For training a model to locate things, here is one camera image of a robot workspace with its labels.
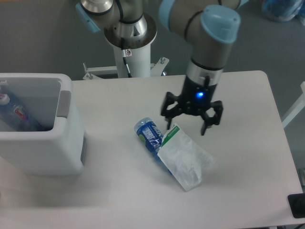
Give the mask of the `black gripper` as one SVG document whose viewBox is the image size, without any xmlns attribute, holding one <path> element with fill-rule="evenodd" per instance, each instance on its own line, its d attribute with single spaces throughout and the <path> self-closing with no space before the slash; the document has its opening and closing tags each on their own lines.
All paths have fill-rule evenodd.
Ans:
<svg viewBox="0 0 305 229">
<path fill-rule="evenodd" d="M 204 135 L 211 126 L 220 124 L 224 109 L 223 103 L 222 101 L 211 102 L 217 84 L 210 85 L 209 83 L 209 76 L 204 79 L 203 84 L 198 84 L 186 76 L 180 96 L 171 92 L 165 94 L 161 106 L 161 116 L 164 116 L 167 122 L 167 130 L 171 127 L 172 119 L 182 113 L 201 116 L 203 119 L 201 135 Z M 210 108 L 214 110 L 213 116 L 209 116 L 207 113 Z"/>
</svg>

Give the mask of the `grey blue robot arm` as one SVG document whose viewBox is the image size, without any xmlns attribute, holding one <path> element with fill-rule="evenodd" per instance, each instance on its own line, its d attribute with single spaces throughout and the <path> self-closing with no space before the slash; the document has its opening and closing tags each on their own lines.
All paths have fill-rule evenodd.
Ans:
<svg viewBox="0 0 305 229">
<path fill-rule="evenodd" d="M 240 0 L 160 2 L 162 25 L 193 47 L 181 94 L 165 95 L 161 115 L 167 123 L 181 114 L 200 116 L 201 134 L 220 123 L 223 104 L 212 98 L 237 38 L 241 5 Z M 152 75 L 150 54 L 139 51 L 150 48 L 157 28 L 141 0 L 80 0 L 76 11 L 90 31 L 104 33 L 113 47 L 120 78 Z"/>
</svg>

